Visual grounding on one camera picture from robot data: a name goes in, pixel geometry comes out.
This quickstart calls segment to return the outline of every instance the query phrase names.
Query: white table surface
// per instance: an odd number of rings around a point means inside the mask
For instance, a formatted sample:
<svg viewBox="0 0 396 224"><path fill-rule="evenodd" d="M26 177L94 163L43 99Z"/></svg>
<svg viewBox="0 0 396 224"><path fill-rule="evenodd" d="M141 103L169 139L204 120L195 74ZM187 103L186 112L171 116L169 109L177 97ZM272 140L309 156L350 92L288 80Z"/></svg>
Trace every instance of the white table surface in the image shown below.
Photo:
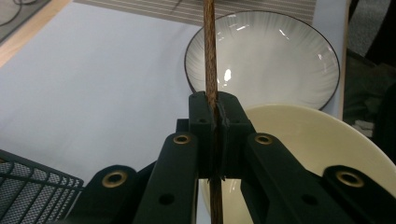
<svg viewBox="0 0 396 224"><path fill-rule="evenodd" d="M313 21L340 63L346 8L318 0ZM110 165L156 161L188 117L184 53L199 29L70 3L0 69L0 148L86 183ZM324 108L335 117L340 94Z"/></svg>

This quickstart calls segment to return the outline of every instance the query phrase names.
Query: wooden stick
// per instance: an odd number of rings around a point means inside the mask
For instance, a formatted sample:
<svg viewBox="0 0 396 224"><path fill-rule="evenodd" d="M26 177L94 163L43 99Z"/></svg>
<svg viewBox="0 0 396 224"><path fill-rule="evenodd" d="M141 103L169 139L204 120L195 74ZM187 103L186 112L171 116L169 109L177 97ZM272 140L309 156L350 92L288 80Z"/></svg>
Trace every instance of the wooden stick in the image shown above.
<svg viewBox="0 0 396 224"><path fill-rule="evenodd" d="M205 31L205 84L207 102L214 113L215 122L219 127L218 76L216 67L216 29L215 2L204 0L204 31ZM214 150L212 152L213 173L209 179L210 187L210 217L215 224L223 223L221 177L219 163L221 161L221 147L219 146L219 129L214 131Z"/></svg>

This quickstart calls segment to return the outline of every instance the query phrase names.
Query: cream bowl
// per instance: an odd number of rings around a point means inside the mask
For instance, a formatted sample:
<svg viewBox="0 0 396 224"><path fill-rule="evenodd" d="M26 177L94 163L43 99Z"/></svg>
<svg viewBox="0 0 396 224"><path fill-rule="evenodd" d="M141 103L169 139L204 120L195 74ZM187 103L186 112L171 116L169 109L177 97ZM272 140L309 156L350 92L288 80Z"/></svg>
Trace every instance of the cream bowl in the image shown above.
<svg viewBox="0 0 396 224"><path fill-rule="evenodd" d="M339 64L331 44L293 17L244 11L216 20L219 91L235 95L246 108L269 103L320 109L331 99ZM185 55L193 91L205 90L205 39L201 29Z"/></svg>
<svg viewBox="0 0 396 224"><path fill-rule="evenodd" d="M246 111L258 133L277 137L305 169L322 175L326 167L358 169L396 197L396 166L368 138L339 119L297 105L263 105ZM209 188L201 182L206 207ZM252 223L240 180L222 184L224 223Z"/></svg>

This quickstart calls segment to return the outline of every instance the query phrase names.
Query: white bowl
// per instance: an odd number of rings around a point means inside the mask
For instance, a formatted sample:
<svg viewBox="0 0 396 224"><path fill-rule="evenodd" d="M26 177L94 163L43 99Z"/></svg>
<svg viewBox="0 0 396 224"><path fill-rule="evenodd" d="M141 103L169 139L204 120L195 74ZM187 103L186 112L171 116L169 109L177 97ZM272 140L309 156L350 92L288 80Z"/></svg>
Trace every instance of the white bowl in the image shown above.
<svg viewBox="0 0 396 224"><path fill-rule="evenodd" d="M258 133L277 137L305 169L322 175L326 167L345 165L364 172L396 197L396 166L368 138L344 122L315 109L264 105L247 110ZM209 189L202 182L206 206ZM224 223L252 223L240 180L223 183Z"/></svg>
<svg viewBox="0 0 396 224"><path fill-rule="evenodd" d="M268 103L322 108L339 80L330 43L293 17L246 11L216 20L219 91L235 95L246 108ZM185 55L193 91L205 90L205 42L201 29Z"/></svg>

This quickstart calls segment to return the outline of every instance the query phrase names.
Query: wire mesh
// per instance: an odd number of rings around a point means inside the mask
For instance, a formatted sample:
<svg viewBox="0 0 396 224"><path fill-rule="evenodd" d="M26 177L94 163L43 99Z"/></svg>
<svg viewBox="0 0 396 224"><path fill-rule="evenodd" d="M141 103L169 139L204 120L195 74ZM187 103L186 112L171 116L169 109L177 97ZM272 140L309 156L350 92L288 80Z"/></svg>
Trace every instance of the wire mesh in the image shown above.
<svg viewBox="0 0 396 224"><path fill-rule="evenodd" d="M83 181L0 149L0 224L64 218Z"/></svg>

